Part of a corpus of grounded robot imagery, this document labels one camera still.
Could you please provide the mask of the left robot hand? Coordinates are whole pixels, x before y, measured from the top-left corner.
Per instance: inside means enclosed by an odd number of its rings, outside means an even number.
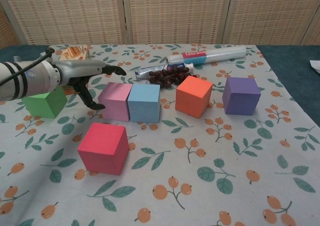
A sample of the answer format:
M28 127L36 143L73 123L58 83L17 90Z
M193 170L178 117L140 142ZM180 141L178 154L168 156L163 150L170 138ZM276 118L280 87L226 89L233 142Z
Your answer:
M105 106L93 101L87 88L90 78L101 74L127 74L121 67L107 65L101 60L59 60L55 61L54 65L60 72L60 85L73 87L83 103L92 110L102 110Z

